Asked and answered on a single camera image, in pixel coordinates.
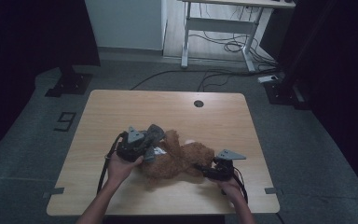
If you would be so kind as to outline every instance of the black curtain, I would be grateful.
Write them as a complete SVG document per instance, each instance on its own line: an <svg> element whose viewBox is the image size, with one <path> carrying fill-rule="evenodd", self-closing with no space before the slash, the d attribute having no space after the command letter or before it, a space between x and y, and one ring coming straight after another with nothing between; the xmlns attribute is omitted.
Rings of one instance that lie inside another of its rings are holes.
<svg viewBox="0 0 358 224"><path fill-rule="evenodd" d="M0 0L0 140L35 76L72 64L100 65L84 0Z"/></svg>
<svg viewBox="0 0 358 224"><path fill-rule="evenodd" d="M358 2L300 0L279 61L358 175Z"/></svg>

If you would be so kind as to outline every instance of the wooden table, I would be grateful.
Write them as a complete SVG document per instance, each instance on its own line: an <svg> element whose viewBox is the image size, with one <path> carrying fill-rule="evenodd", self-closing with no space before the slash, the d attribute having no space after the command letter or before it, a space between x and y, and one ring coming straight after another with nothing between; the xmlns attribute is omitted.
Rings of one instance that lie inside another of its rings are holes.
<svg viewBox="0 0 358 224"><path fill-rule="evenodd" d="M190 30L194 31L209 31L231 34L248 35L245 47L242 49L242 55L250 72L255 72L253 64L253 57L250 54L250 48L255 38L258 23L265 7L270 8L294 8L294 2L286 3L272 0L179 0L187 3L186 26L185 26L185 41L182 49L182 68L187 68L188 61L188 33ZM254 21L232 21L232 20L217 20L210 18L192 18L190 15L191 3L207 3L219 5L234 5L244 7L259 7Z"/></svg>
<svg viewBox="0 0 358 224"><path fill-rule="evenodd" d="M196 107L202 101L203 107ZM277 196L257 139L245 98L238 93L174 91L93 91L48 204L51 216L81 215L96 194L104 155L119 133L129 126L141 131L152 123L175 129L180 143L200 141L217 154L229 149L247 157L234 161L242 173L253 213L277 213ZM221 215L232 214L226 196L204 178L182 174L162 180L155 188L134 169L108 206L107 215Z"/></svg>

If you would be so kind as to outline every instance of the person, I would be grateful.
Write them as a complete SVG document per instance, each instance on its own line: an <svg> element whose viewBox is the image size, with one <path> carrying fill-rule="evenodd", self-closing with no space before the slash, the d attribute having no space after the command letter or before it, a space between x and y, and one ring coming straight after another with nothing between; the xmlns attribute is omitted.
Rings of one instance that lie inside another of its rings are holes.
<svg viewBox="0 0 358 224"><path fill-rule="evenodd" d="M113 153L108 165L108 177L97 194L95 199L83 212L81 217L77 220L76 224L100 224L106 212L107 206L121 183L130 175L132 168L142 163L144 157L139 157L135 162L122 160L116 152ZM254 224L254 217L242 196L240 186L231 178L229 181L212 180L221 188L228 199L234 204L235 211L238 216L240 224Z"/></svg>

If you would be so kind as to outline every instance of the hand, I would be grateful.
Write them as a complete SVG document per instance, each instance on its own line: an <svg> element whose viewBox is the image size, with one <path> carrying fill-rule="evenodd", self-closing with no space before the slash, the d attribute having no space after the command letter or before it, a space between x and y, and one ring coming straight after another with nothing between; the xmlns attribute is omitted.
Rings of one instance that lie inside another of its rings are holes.
<svg viewBox="0 0 358 224"><path fill-rule="evenodd" d="M110 158L108 166L108 177L107 182L118 182L122 183L127 177L129 177L132 168L141 164L144 157L139 157L135 162L124 161L121 159L116 152L113 153Z"/></svg>
<svg viewBox="0 0 358 224"><path fill-rule="evenodd" d="M233 177L231 177L231 179L228 181L214 179L209 180L216 183L217 186L225 192L225 194L228 196L228 199L232 203L236 203L238 200L244 200L240 185L238 185L237 181Z"/></svg>

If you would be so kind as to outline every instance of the gray floor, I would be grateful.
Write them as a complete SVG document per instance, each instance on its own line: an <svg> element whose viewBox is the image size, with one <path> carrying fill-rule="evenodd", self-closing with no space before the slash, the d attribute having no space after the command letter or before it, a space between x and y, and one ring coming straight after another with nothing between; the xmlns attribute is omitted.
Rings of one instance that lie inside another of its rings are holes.
<svg viewBox="0 0 358 224"><path fill-rule="evenodd" d="M158 72L180 70L177 60L156 56L104 54L102 59L101 67L76 68L94 75L85 95L44 97L60 74L53 69L37 77L32 99L0 142L0 223L74 223L76 217L48 216L44 194L54 188L90 91L128 90ZM222 64L195 61L189 70L216 65ZM233 71L243 69L242 64L225 66ZM170 73L136 90L196 91L202 76ZM336 144L310 111L271 105L257 78L231 77L226 85L206 91L240 92L246 97L272 181L279 190L284 222L358 223L358 178ZM210 80L224 81L226 77ZM61 127L57 122L61 112L76 112L67 133L53 131ZM281 223L274 214L256 214L255 218L258 223ZM226 223L236 223L235 217L226 216Z"/></svg>

